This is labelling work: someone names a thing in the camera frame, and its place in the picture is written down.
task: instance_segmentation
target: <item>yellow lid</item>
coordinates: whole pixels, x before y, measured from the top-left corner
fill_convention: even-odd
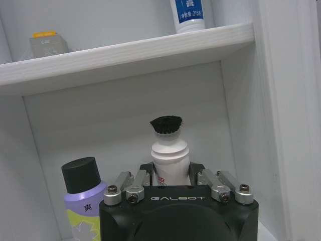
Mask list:
[[[49,37],[49,36],[55,36],[57,33],[54,31],[50,32],[39,32],[39,33],[34,33],[32,35],[33,38],[41,38],[41,37]]]

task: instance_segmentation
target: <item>shoe polish bottle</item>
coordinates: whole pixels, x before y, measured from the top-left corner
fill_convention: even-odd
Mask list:
[[[150,122],[157,141],[151,147],[155,174],[159,185],[190,185],[189,148],[180,138],[182,118],[162,116]]]
[[[96,160],[87,157],[62,166],[67,192],[65,205],[77,241],[100,241],[99,203],[106,183],[101,181]]]

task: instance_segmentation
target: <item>black cap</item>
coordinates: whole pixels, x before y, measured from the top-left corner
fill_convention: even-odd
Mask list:
[[[100,176],[94,157],[81,158],[61,167],[67,192],[70,194],[88,191],[100,182]]]
[[[182,122],[183,120],[179,116],[167,115],[152,120],[150,124],[159,134],[171,134],[180,129]]]

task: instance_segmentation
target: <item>bottle neck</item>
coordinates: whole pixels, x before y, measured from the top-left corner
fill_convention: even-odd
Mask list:
[[[178,130],[177,132],[174,132],[171,134],[155,133],[155,135],[157,137],[157,142],[161,145],[164,145],[164,146],[174,145],[179,140],[180,134],[181,134],[181,130]]]

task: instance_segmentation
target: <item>yellow-green label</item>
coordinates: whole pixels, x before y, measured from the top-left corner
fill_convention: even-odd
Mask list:
[[[86,217],[67,209],[73,237],[77,241],[100,241],[99,217]]]

